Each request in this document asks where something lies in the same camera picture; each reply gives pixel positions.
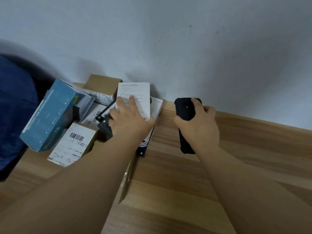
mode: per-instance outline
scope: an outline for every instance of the blue fabric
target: blue fabric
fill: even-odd
[[[38,106],[31,76],[0,56],[0,170],[25,146],[19,138]]]

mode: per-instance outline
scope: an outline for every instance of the pile of boxes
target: pile of boxes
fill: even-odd
[[[150,97],[149,83],[123,83],[118,78],[94,74],[85,84],[56,79],[20,138],[36,152],[53,149],[48,160],[67,167],[87,154],[96,140],[105,142],[110,138],[101,129],[109,109],[117,108],[117,96],[127,104],[130,95],[135,96],[144,119],[148,120],[150,116],[158,119],[162,100]],[[145,156],[153,130],[140,144],[137,156]],[[135,154],[125,172],[115,200],[117,203],[124,197],[134,159]]]

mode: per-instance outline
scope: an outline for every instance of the forearm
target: forearm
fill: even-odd
[[[238,233],[310,233],[312,208],[224,150],[198,151]]]
[[[100,233],[140,143],[125,136],[96,142],[90,153],[9,207],[0,232]]]

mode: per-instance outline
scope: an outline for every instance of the wooden table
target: wooden table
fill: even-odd
[[[195,155],[180,151],[174,104],[165,102],[145,158],[138,158],[125,200],[103,233],[235,233]],[[217,113],[220,147],[312,205],[312,132]],[[0,207],[62,167],[49,152],[27,152],[0,188]]]

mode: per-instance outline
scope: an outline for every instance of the white wall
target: white wall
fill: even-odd
[[[1,0],[0,52],[68,81],[154,84],[174,101],[312,130],[312,0]]]

